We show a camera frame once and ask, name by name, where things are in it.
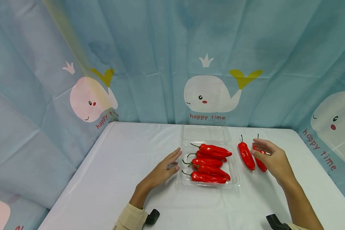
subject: right hand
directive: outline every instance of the right hand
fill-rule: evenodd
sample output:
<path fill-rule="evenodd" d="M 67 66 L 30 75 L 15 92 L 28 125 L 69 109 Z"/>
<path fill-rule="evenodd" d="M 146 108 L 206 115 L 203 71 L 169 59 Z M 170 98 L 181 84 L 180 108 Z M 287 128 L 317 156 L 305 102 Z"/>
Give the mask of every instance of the right hand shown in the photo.
<path fill-rule="evenodd" d="M 280 186 L 296 182 L 294 172 L 284 150 L 267 140 L 253 139 L 253 141 L 253 145 L 257 150 L 265 151 L 270 155 L 265 155 L 255 150 L 251 150 L 250 153 L 265 164 Z"/>

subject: plastic container lid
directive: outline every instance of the plastic container lid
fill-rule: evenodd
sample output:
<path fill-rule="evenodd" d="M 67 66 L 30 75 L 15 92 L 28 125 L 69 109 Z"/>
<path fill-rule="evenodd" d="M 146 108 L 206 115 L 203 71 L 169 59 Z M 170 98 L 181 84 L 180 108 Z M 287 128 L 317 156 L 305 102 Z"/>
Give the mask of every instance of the plastic container lid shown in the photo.
<path fill-rule="evenodd" d="M 183 125 L 180 134 L 181 143 L 210 143 L 230 145 L 231 136 L 226 126 Z"/>

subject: yellow whale tail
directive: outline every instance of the yellow whale tail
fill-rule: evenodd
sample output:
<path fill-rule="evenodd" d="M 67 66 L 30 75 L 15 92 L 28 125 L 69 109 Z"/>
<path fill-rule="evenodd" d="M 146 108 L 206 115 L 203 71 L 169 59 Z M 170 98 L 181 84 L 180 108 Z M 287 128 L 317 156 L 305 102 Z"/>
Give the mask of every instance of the yellow whale tail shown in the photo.
<path fill-rule="evenodd" d="M 97 69 L 94 68 L 91 68 L 91 71 L 95 73 L 95 75 L 97 75 L 108 88 L 110 88 L 111 79 L 112 76 L 114 76 L 114 69 L 106 70 L 105 75 L 102 75 Z"/>
<path fill-rule="evenodd" d="M 262 74 L 262 70 L 256 70 L 250 73 L 247 78 L 240 70 L 230 70 L 229 73 L 231 76 L 235 77 L 236 81 L 238 82 L 239 89 L 243 89 L 252 80 L 255 80 L 257 77 L 259 77 Z"/>

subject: clear plastic container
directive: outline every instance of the clear plastic container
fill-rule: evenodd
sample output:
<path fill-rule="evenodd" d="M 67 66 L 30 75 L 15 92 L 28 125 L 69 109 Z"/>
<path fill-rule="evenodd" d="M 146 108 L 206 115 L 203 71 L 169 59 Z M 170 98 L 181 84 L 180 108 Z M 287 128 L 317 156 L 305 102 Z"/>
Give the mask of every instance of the clear plastic container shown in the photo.
<path fill-rule="evenodd" d="M 182 125 L 180 133 L 180 147 L 183 154 L 178 159 L 180 166 L 180 172 L 178 172 L 177 181 L 179 184 L 186 185 L 199 185 L 199 186 L 211 186 L 211 187 L 222 187 L 222 188 L 233 188 L 234 186 L 241 186 L 241 175 L 238 170 L 238 152 L 236 148 L 230 145 L 231 136 L 227 127 L 224 126 L 192 126 Z M 223 163 L 221 169 L 228 173 L 231 177 L 230 181 L 225 184 L 218 183 L 206 183 L 206 182 L 195 182 L 192 181 L 189 175 L 185 175 L 181 172 L 183 170 L 187 174 L 191 174 L 194 169 L 185 165 L 185 162 L 191 162 L 195 158 L 195 155 L 187 156 L 190 153 L 196 153 L 199 148 L 191 145 L 200 146 L 202 143 L 207 145 L 216 145 L 218 147 L 225 148 L 226 150 L 233 153 L 230 157 L 227 157 L 227 162 Z"/>

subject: crown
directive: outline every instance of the crown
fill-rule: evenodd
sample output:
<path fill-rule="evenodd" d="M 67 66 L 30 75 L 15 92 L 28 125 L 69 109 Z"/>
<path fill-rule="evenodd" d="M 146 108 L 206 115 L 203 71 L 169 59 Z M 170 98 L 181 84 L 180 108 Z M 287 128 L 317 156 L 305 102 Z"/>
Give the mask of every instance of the crown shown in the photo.
<path fill-rule="evenodd" d="M 204 59 L 200 57 L 199 60 L 201 60 L 203 67 L 209 67 L 213 58 L 208 59 L 208 53 L 207 53 Z"/>

